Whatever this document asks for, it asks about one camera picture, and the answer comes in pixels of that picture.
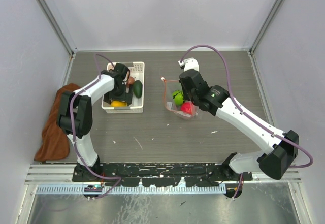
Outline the green striped ball fruit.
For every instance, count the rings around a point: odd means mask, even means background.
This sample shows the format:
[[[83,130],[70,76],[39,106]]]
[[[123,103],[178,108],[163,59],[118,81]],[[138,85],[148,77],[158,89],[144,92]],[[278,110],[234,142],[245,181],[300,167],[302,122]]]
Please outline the green striped ball fruit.
[[[173,101],[176,106],[181,106],[184,103],[183,91],[175,90],[172,92]]]

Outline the red apple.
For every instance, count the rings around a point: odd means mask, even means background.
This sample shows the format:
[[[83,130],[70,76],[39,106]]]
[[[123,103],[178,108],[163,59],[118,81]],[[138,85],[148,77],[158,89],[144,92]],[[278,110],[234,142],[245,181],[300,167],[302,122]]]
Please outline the red apple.
[[[183,113],[192,115],[192,102],[184,102],[181,107],[180,107],[180,111],[182,111]]]

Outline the dark green avocado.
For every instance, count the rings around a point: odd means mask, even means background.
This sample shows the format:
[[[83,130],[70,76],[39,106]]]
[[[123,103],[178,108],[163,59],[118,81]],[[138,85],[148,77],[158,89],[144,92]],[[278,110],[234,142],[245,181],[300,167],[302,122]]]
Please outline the dark green avocado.
[[[143,94],[143,84],[140,80],[136,80],[133,83],[133,93],[136,98],[141,98]]]

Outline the clear orange zip bag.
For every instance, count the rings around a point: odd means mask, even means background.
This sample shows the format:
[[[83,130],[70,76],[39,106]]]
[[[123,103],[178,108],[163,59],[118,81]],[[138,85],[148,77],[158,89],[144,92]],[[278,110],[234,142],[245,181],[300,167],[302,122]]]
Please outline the clear orange zip bag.
[[[164,77],[161,77],[161,80],[164,84],[164,92],[163,92],[163,101],[164,101],[164,107],[172,112],[173,114],[175,114],[176,116],[185,119],[185,120],[190,120],[190,119],[195,119],[198,118],[199,116],[199,109],[197,106],[195,106],[192,103],[192,115],[183,113],[182,111],[180,111],[180,106],[176,106],[174,101],[173,101],[173,97],[172,97],[172,92],[175,90],[182,90],[181,84],[178,80],[168,80]]]

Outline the yellow lemon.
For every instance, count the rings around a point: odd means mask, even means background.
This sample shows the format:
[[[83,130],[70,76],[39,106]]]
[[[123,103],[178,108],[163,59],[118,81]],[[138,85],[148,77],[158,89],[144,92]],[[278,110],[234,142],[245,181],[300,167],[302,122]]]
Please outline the yellow lemon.
[[[127,107],[127,102],[112,101],[110,106],[111,107]]]

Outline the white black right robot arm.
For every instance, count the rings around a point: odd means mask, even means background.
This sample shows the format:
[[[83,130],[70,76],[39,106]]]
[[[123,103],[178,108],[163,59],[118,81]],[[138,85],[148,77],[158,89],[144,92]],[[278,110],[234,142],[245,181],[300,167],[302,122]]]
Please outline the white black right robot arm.
[[[252,153],[231,153],[223,162],[223,175],[235,180],[246,172],[263,172],[280,180],[298,155],[299,135],[284,132],[263,121],[219,85],[209,86],[200,72],[190,69],[179,76],[184,97],[200,110],[230,123],[250,138],[260,150]]]

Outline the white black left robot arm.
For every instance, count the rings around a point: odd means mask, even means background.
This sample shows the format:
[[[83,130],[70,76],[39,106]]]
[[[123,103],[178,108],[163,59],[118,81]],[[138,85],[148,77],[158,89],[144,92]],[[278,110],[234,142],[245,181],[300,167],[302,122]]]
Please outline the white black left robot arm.
[[[85,166],[83,175],[97,181],[102,175],[98,154],[93,148],[90,131],[93,124],[92,105],[106,96],[109,102],[132,103],[132,92],[127,91],[130,69],[116,63],[113,69],[103,70],[90,83],[75,91],[61,95],[57,125],[68,136],[78,156],[78,163]]]

